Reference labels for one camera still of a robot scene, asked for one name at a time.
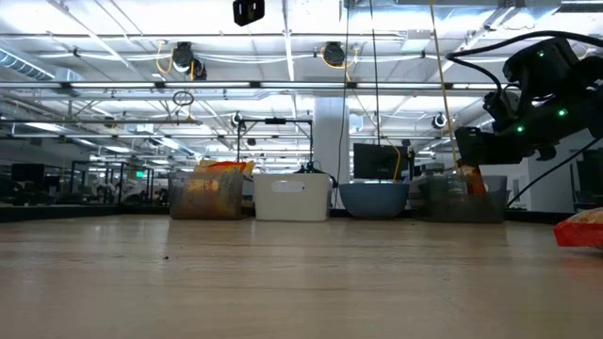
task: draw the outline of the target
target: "pillar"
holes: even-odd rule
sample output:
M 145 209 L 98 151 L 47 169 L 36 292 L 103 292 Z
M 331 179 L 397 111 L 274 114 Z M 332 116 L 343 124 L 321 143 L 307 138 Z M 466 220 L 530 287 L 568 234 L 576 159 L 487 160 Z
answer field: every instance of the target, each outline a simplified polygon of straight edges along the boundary
M 343 127 L 341 150 L 339 138 Z M 339 179 L 340 184 L 350 182 L 350 110 L 343 98 L 316 98 L 314 107 L 314 159 L 315 167 Z M 344 208 L 341 197 L 334 208 Z

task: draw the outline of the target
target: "gray bowl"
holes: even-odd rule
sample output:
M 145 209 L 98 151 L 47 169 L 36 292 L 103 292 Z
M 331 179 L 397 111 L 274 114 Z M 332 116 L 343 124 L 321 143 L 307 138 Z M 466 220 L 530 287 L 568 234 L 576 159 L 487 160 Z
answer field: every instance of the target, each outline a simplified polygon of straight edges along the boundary
M 355 218 L 393 218 L 408 200 L 406 184 L 342 184 L 341 201 Z

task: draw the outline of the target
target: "table surface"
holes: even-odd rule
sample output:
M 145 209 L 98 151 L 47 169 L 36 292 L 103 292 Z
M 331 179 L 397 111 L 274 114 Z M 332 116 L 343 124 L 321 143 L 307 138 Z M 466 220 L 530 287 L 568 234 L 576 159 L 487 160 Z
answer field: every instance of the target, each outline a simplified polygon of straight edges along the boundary
M 602 282 L 548 225 L 0 225 L 3 338 L 596 338 Z

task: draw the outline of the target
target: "white storage bin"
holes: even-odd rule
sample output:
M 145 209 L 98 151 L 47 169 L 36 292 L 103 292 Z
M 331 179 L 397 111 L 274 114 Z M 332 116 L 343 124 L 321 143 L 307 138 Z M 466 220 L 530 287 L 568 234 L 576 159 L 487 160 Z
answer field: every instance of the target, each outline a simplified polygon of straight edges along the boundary
M 255 174 L 258 220 L 324 221 L 329 217 L 331 178 L 327 174 Z

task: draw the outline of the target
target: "plastic container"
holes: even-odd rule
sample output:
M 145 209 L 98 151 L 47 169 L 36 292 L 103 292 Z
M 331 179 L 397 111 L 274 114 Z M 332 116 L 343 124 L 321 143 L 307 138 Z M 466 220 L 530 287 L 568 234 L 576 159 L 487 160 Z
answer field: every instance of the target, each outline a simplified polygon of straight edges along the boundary
M 324 221 L 329 217 L 331 178 L 327 174 L 255 174 L 258 220 Z
M 500 223 L 508 200 L 506 176 L 483 176 L 485 194 L 469 194 L 476 179 L 435 175 L 411 183 L 413 218 L 433 222 Z
M 170 217 L 173 219 L 241 219 L 241 173 L 170 175 Z
M 341 201 L 355 218 L 393 218 L 408 200 L 406 184 L 343 184 Z

